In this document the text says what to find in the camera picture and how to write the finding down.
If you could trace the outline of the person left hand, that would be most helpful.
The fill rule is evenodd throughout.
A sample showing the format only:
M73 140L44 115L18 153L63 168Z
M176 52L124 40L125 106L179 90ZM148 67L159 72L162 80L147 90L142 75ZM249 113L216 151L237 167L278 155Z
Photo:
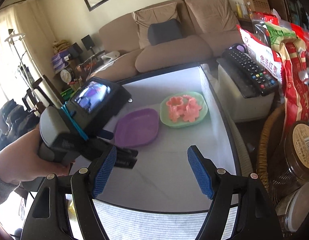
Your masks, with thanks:
M68 175L70 166L48 162L38 156L40 144L41 135L39 129L35 128L0 151L0 179L17 185L50 173Z

